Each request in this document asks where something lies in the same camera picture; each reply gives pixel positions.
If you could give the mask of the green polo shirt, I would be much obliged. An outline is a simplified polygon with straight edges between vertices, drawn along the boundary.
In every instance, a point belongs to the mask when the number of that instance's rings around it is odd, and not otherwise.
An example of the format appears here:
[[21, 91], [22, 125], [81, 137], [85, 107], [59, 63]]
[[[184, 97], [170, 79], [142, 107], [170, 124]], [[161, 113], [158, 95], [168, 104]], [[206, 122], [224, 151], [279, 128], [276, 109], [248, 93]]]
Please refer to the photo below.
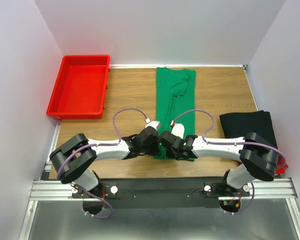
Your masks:
[[[161, 126], [158, 130], [159, 140], [165, 132], [171, 132], [170, 124], [182, 113], [195, 108], [195, 81], [196, 71], [190, 69], [173, 70], [166, 67], [156, 69], [156, 115], [155, 120]], [[191, 112], [182, 116], [177, 123], [183, 124], [184, 137], [195, 134], [195, 113]], [[160, 153], [155, 159], [174, 159], [171, 145], [168, 149], [164, 142], [158, 143]]]

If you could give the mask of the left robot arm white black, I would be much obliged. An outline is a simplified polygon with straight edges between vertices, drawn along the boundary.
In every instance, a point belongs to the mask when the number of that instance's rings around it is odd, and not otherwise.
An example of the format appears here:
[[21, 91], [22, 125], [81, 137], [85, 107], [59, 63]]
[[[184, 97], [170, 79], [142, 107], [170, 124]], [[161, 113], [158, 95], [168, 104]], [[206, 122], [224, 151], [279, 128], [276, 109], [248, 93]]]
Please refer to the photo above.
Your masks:
[[107, 159], [133, 159], [141, 155], [156, 156], [157, 127], [148, 124], [141, 132], [118, 140], [98, 141], [79, 133], [54, 150], [50, 160], [62, 184], [74, 183], [89, 197], [96, 197], [101, 181], [94, 171], [88, 170], [94, 161]]

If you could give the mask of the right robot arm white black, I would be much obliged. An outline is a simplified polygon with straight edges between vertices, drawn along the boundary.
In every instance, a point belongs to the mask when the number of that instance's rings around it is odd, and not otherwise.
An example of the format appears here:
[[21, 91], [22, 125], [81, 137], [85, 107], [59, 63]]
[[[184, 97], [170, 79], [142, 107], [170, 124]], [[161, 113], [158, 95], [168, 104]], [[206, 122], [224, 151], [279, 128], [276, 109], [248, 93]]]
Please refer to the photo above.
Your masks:
[[180, 138], [164, 131], [158, 143], [170, 158], [177, 160], [219, 157], [239, 162], [237, 168], [225, 172], [220, 183], [211, 185], [211, 192], [217, 196], [234, 196], [255, 179], [271, 182], [276, 169], [284, 166], [278, 164], [279, 158], [285, 158], [283, 153], [254, 132], [245, 137], [218, 139], [197, 135]]

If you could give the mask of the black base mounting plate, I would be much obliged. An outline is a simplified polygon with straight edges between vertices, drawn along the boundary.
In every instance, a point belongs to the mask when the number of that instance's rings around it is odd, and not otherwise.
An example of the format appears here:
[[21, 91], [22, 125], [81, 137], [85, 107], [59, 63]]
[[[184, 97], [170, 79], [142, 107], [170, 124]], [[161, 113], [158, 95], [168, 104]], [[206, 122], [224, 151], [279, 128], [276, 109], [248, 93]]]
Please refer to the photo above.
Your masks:
[[250, 195], [244, 184], [239, 189], [227, 187], [218, 177], [177, 178], [104, 178], [85, 193], [72, 185], [72, 197], [83, 201], [83, 210], [99, 216], [107, 209], [219, 208], [238, 212], [240, 201]]

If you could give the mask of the black folded t shirt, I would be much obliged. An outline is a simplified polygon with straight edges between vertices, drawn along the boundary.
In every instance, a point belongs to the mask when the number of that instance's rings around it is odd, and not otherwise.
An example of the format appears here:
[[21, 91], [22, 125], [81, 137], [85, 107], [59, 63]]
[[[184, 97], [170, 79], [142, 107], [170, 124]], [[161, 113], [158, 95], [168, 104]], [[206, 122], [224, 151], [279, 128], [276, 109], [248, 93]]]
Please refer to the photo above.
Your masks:
[[219, 116], [224, 136], [228, 139], [244, 137], [253, 132], [277, 147], [270, 112], [231, 112]]

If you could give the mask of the red plastic bin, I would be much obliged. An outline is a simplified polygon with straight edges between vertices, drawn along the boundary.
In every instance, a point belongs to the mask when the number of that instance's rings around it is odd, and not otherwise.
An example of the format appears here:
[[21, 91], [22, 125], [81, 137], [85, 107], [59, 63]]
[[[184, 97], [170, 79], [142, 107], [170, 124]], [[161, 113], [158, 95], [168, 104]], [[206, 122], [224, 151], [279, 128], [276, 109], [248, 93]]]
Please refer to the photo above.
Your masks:
[[46, 114], [57, 120], [101, 119], [109, 55], [63, 57]]

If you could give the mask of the red folded t shirt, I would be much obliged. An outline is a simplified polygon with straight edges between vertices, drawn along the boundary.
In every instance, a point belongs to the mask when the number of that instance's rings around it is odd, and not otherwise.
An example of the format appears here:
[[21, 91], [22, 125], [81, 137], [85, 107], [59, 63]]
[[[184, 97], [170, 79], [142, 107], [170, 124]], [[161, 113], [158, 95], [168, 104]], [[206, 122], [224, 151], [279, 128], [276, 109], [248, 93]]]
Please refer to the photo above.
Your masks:
[[288, 168], [287, 163], [285, 163], [284, 165], [278, 164], [276, 166], [275, 174], [276, 175], [284, 174], [287, 168]]

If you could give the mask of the aluminium frame rail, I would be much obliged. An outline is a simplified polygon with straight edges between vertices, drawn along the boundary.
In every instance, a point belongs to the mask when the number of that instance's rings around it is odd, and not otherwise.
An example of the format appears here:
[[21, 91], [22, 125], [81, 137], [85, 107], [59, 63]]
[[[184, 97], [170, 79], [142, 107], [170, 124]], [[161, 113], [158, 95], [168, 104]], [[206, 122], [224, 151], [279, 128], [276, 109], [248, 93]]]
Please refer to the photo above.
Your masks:
[[300, 210], [293, 181], [253, 182], [243, 213], [220, 208], [115, 209], [101, 220], [84, 215], [72, 187], [56, 180], [33, 182], [22, 240], [300, 240]]

